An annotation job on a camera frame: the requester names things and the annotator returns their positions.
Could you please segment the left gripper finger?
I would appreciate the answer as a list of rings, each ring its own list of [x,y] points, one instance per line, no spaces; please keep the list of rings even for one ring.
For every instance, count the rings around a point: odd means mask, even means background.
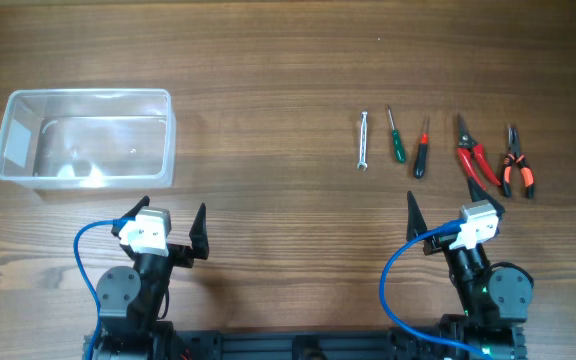
[[[138,214],[138,212],[143,208],[147,207],[150,204],[150,198],[148,196],[142,197],[137,204],[126,212],[123,216],[118,219],[115,219],[112,224],[111,234],[114,237],[118,237],[121,230],[125,226],[128,221],[133,221]]]
[[[209,243],[206,227],[207,208],[204,203],[198,209],[189,238],[192,244],[193,257],[195,259],[207,259],[209,257]]]

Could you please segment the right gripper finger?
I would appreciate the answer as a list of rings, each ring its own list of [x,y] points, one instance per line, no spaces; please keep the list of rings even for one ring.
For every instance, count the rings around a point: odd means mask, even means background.
[[[505,213],[505,208],[486,190],[484,190],[473,177],[467,179],[467,185],[473,202],[488,201],[493,206],[498,216],[502,216]]]
[[[406,240],[408,242],[411,242],[419,235],[422,235],[428,231],[422,212],[411,191],[407,192],[407,210],[408,210],[408,220],[407,220]]]

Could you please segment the red handled snips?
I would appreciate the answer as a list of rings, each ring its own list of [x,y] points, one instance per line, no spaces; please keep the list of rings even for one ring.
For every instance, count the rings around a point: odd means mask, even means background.
[[[488,181],[495,186],[500,186],[501,182],[487,161],[483,145],[472,137],[461,114],[457,114],[456,119],[458,126],[457,155],[466,175],[472,178],[483,190],[486,190],[486,186],[473,165],[476,162]]]

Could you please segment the black red screwdriver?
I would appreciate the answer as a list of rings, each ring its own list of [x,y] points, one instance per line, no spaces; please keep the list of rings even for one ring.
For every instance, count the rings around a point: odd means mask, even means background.
[[[413,166],[413,176],[416,179],[421,179],[426,171],[426,159],[429,144],[429,122],[430,119],[425,117],[422,125],[422,133],[417,148],[417,154]]]

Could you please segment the green handled screwdriver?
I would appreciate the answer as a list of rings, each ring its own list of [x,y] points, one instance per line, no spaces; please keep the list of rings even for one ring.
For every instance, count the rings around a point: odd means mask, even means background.
[[[392,109],[389,105],[386,106],[386,113],[391,126],[391,135],[393,140],[393,150],[395,159],[397,160],[398,163],[405,163],[406,162],[405,149],[400,137],[400,133],[395,126],[394,116],[392,113]]]

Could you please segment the clear plastic container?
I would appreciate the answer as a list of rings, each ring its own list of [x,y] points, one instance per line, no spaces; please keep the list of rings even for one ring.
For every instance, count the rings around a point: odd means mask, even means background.
[[[41,190],[168,188],[176,117],[157,88],[24,89],[0,129],[0,180]]]

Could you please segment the small silver wrench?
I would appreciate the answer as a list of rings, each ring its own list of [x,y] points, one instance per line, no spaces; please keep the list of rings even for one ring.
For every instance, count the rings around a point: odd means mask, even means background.
[[[365,171],[368,167],[366,162],[366,149],[367,149],[367,116],[368,111],[361,112],[361,123],[359,128],[359,151],[357,169]]]

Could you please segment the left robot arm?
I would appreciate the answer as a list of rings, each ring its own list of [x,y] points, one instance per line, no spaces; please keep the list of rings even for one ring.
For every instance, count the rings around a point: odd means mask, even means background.
[[[107,270],[93,285],[79,253],[79,242],[89,230],[109,225],[111,235],[133,262]],[[75,235],[77,266],[96,306],[94,331],[84,340],[82,358],[92,359],[191,359],[192,350],[167,321],[170,278],[175,267],[191,268],[209,257],[206,206],[195,216],[189,245],[168,241],[170,212],[150,205],[143,197],[118,219],[93,222]]]

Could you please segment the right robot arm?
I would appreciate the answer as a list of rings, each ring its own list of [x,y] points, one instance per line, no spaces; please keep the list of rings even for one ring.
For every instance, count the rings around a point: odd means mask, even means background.
[[[407,195],[406,240],[421,243],[426,256],[444,256],[463,311],[418,329],[413,354],[420,359],[525,359],[522,325],[528,318],[534,279],[511,262],[490,262],[484,243],[499,234],[505,209],[474,179],[467,184],[471,202],[460,209],[461,223],[433,235],[428,234],[414,195]]]

